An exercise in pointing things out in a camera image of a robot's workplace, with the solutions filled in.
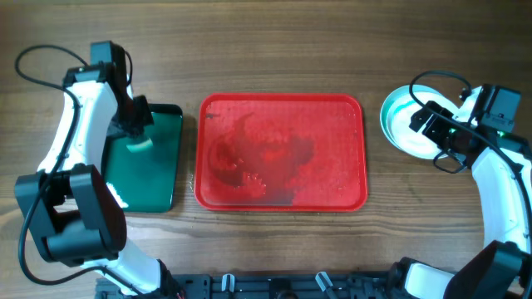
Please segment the green scrub sponge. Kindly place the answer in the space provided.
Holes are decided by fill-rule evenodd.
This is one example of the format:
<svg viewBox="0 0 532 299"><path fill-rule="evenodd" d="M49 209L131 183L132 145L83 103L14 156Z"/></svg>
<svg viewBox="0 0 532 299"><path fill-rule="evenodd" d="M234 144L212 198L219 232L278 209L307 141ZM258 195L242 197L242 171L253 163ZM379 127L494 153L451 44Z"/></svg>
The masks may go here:
<svg viewBox="0 0 532 299"><path fill-rule="evenodd" d="M153 145L153 142L150 137L141 136L135 139L131 139L126 144L126 148L131 153L139 153L139 152L149 149L152 145Z"/></svg>

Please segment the white plate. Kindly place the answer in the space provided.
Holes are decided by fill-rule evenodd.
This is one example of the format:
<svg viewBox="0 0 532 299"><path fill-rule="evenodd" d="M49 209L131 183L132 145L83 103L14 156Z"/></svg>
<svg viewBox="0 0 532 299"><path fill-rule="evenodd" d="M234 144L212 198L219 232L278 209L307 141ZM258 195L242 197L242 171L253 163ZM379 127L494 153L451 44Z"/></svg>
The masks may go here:
<svg viewBox="0 0 532 299"><path fill-rule="evenodd" d="M426 103L435 96L442 97L442 94L440 92L428 86L414 85L413 91L415 94L427 93L429 95L429 99L423 100L423 103ZM401 110L410 108L411 106L414 106L414 108L416 108L414 112L421 108L411 98L409 93L409 85L401 86L395 89L392 93L390 93L384 100L379 116L383 134L386 136L388 141L392 143L392 145L396 146L398 149L401 150L402 147L397 143L396 137L392 132L392 129L394 128L394 126L392 125L392 119L394 119L401 112Z"/></svg>
<svg viewBox="0 0 532 299"><path fill-rule="evenodd" d="M409 128L411 117L415 113L414 106L401 110L401 112L392 119L393 134L396 137L397 143L402 147L402 151L419 159L433 159L436 152L434 144L430 144L428 140L422 140L422 135L416 133Z"/></svg>

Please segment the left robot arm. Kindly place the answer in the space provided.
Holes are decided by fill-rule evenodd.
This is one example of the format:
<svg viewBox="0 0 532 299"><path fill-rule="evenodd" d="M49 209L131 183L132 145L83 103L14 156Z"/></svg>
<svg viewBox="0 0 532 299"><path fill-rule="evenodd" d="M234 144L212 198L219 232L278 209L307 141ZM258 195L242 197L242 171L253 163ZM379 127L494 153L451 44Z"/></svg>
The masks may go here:
<svg viewBox="0 0 532 299"><path fill-rule="evenodd" d="M130 54L114 42L91 44L91 59L54 85L66 104L55 139L35 174L14 193L24 222L18 260L28 280L56 286L89 272L124 297L175 297L165 264L147 256L126 232L126 217L101 174L109 137L141 137L153 124L144 96L131 94Z"/></svg>

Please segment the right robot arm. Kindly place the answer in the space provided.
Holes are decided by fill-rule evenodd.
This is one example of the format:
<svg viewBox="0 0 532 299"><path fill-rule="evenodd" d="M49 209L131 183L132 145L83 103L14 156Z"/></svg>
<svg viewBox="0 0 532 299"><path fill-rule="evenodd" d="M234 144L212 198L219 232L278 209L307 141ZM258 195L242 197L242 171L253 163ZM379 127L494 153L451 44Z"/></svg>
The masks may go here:
<svg viewBox="0 0 532 299"><path fill-rule="evenodd" d="M480 194L484 247L450 273L404 258L388 279L392 297L513 298L513 282L531 278L531 149L513 135L520 93L483 85L454 105L428 86L402 86L383 102L381 127L399 150L469 169Z"/></svg>

